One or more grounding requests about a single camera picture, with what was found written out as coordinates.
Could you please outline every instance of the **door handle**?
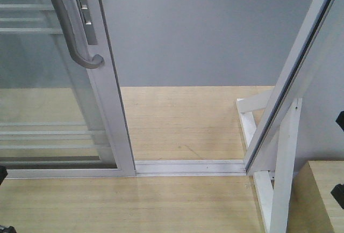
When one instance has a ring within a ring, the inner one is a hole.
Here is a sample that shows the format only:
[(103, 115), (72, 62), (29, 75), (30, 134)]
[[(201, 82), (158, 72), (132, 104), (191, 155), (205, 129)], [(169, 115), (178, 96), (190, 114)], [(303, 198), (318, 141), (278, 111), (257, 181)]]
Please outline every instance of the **door handle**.
[(88, 68), (88, 69), (98, 68), (102, 63), (104, 63), (104, 58), (100, 56), (99, 54), (96, 54), (92, 58), (90, 57), (90, 55), (88, 55), (90, 58), (86, 59), (79, 53), (77, 49), (77, 45), (76, 45), (74, 31), (71, 26), (68, 12), (63, 3), (63, 0), (51, 0), (51, 1), (56, 11), (56, 14), (58, 16), (58, 20), (61, 25), (64, 39), (66, 40), (70, 57), (77, 64), (83, 66), (84, 68)]

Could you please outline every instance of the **wooden floor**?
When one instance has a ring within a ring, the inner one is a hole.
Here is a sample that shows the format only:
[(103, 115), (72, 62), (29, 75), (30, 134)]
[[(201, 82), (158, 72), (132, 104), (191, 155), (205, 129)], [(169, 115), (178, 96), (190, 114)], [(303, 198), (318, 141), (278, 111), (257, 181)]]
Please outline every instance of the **wooden floor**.
[(18, 233), (263, 232), (249, 177), (6, 179), (0, 224)]
[[(86, 131), (88, 127), (71, 88), (31, 88), (0, 89), (2, 97), (0, 109), (0, 132), (41, 132), (41, 131)], [(60, 122), (62, 126), (5, 126), (7, 123), (49, 123)], [(78, 122), (78, 126), (69, 126), (69, 122)], [(4, 140), (0, 142), (0, 157), (63, 157), (98, 156), (96, 148), (39, 148), (8, 149), (11, 145), (92, 145), (89, 139), (80, 140)]]
[[(235, 101), (271, 86), (122, 87), (136, 160), (243, 159)], [(256, 113), (256, 119), (262, 112)]]

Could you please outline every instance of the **aluminum door frame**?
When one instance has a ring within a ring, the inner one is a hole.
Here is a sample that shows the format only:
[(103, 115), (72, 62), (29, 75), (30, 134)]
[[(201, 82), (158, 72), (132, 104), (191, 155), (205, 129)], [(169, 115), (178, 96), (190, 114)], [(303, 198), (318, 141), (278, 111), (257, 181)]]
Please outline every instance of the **aluminum door frame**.
[[(76, 33), (78, 51), (87, 56), (101, 55), (104, 64), (87, 69), (117, 169), (34, 169), (9, 170), (9, 178), (120, 177), (135, 176), (130, 137), (118, 77), (106, 26), (102, 0), (87, 0), (98, 45), (87, 45), (84, 33)], [(76, 0), (63, 0), (73, 29), (83, 32)]]

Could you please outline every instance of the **gray wall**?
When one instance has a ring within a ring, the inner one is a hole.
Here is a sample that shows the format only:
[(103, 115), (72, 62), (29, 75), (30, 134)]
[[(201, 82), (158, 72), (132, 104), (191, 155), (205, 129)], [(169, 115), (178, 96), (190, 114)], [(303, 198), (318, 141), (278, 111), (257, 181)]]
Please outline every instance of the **gray wall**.
[(103, 0), (122, 86), (274, 85), (311, 0)]
[(320, 66), (303, 97), (297, 170), (309, 159), (344, 159), (344, 132), (335, 122), (344, 110), (343, 17), (344, 0), (335, 0), (306, 58)]

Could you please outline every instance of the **wooden support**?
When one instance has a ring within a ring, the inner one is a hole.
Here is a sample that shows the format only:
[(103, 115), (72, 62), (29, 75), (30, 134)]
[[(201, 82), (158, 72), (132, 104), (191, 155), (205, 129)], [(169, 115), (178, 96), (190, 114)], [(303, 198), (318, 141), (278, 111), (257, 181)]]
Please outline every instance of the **wooden support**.
[(260, 212), (263, 219), (265, 232), (270, 230), (271, 209), (273, 206), (274, 190), (268, 171), (257, 171), (253, 174), (254, 184), (258, 197)]
[(250, 96), (246, 99), (237, 100), (236, 105), (238, 112), (246, 113), (256, 110), (261, 110), (267, 106), (272, 90), (264, 91), (256, 95)]
[(254, 173), (255, 171), (270, 171), (276, 165), (276, 157), (277, 157), (277, 145), (278, 145), (278, 135), (280, 130), (278, 129), (274, 136), (272, 137), (271, 141), (262, 148), (259, 152), (260, 155), (256, 157), (256, 162), (252, 165), (251, 171)]
[(252, 111), (266, 107), (272, 90), (261, 92), (246, 99), (236, 99), (236, 108), (241, 123), (241, 129), (245, 140), (246, 149), (249, 147), (254, 132), (257, 129)]
[(269, 233), (286, 232), (301, 105), (302, 99), (295, 99), (279, 127)]

